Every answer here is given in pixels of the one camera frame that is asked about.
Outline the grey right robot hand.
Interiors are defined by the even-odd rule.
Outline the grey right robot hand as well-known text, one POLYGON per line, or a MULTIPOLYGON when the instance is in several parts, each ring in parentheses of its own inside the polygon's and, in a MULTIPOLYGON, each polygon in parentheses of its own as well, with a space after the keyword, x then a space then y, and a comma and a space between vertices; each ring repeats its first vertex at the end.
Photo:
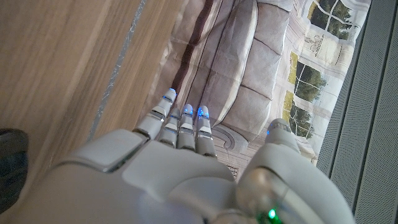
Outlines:
POLYGON ((131 131, 117 129, 56 163, 11 223, 353 223, 336 185, 275 119, 235 179, 219 162, 205 106, 167 90, 131 131))

